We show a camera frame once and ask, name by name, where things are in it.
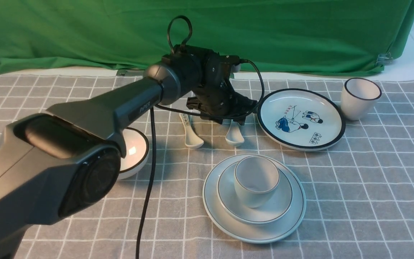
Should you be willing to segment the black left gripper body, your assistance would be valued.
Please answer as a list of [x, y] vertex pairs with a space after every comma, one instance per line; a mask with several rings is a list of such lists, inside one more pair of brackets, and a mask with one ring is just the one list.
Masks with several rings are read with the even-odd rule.
[[201, 82], [192, 89], [194, 97], [187, 99], [187, 108], [200, 112], [201, 119], [222, 124], [229, 119], [244, 125], [246, 117], [255, 113], [258, 101], [236, 92], [230, 74], [249, 62], [236, 55], [220, 55], [211, 49], [187, 49], [188, 54], [200, 59], [203, 72]]

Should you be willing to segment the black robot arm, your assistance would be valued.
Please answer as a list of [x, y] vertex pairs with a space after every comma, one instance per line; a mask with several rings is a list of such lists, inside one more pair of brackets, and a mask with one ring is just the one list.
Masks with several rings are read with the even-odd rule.
[[123, 130], [155, 105], [190, 91], [204, 118], [242, 120], [254, 109], [229, 75], [248, 60], [179, 46], [141, 80], [88, 100], [58, 103], [5, 126], [0, 136], [0, 259], [28, 228], [53, 225], [101, 200], [128, 153]]

